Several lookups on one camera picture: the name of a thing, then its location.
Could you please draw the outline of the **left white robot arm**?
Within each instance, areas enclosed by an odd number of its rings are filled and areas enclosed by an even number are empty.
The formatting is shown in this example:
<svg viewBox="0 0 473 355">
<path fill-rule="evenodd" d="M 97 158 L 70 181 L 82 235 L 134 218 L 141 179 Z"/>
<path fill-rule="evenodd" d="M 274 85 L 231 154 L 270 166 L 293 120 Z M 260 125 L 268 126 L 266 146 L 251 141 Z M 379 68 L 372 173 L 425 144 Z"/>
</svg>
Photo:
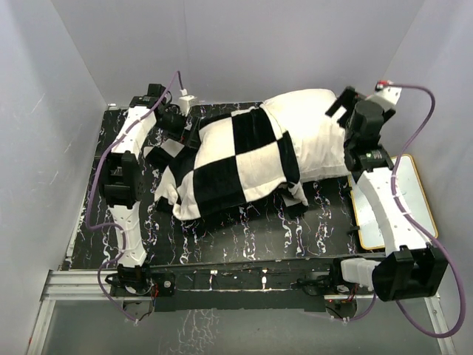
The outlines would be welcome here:
<svg viewBox="0 0 473 355">
<path fill-rule="evenodd" d="M 195 128 L 187 124 L 187 116 L 195 99 L 182 87 L 173 104 L 169 89 L 150 84 L 145 95 L 133 97 L 122 128 L 99 160 L 97 185 L 118 240 L 117 273 L 106 280 L 115 288 L 139 296 L 156 288 L 140 230 L 140 202 L 145 192 L 140 159 L 154 128 L 163 130 L 172 143 L 190 144 Z"/>
</svg>

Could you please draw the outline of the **white pillow insert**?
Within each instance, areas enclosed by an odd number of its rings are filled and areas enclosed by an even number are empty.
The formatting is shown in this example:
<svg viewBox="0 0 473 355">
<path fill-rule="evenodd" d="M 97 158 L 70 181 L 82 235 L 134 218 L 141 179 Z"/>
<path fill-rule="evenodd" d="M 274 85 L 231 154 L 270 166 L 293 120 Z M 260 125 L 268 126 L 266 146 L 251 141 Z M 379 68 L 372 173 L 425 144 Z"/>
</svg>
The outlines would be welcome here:
<svg viewBox="0 0 473 355">
<path fill-rule="evenodd" d="M 344 162 L 344 129 L 337 123 L 344 110 L 326 115 L 335 101 L 329 89 L 302 89 L 262 103 L 266 114 L 289 132 L 303 183 L 350 173 Z"/>
</svg>

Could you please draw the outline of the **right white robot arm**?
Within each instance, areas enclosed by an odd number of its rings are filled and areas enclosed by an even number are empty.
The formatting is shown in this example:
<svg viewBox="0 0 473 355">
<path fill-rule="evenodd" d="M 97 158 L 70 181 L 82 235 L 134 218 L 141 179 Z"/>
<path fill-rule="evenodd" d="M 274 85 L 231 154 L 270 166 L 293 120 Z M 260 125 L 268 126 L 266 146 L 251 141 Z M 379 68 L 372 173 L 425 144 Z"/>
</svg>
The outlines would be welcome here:
<svg viewBox="0 0 473 355">
<path fill-rule="evenodd" d="M 371 96 L 346 87 L 326 111 L 332 117 L 339 109 L 346 110 L 338 119 L 345 130 L 344 162 L 374 213 L 386 253 L 380 262 L 363 257 L 335 259 L 329 282 L 340 294 L 357 284 L 384 302 L 431 297 L 448 266 L 443 253 L 395 202 L 400 197 L 392 191 L 395 163 L 380 138 L 382 126 L 395 114 L 399 96 L 400 90 L 388 83 L 378 84 Z"/>
</svg>

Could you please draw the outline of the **black white checkered pillowcase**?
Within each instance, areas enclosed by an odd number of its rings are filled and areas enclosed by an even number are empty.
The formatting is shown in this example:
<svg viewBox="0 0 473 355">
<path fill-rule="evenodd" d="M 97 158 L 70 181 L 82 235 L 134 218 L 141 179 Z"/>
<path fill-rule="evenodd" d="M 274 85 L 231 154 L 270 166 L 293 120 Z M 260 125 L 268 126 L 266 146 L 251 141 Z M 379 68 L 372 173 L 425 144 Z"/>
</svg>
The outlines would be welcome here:
<svg viewBox="0 0 473 355">
<path fill-rule="evenodd" d="M 172 139 L 144 148 L 146 160 L 163 173 L 154 192 L 157 209 L 196 220 L 286 188 L 290 216 L 307 211 L 292 137 L 261 106 L 203 118 L 197 133 L 197 149 Z"/>
</svg>

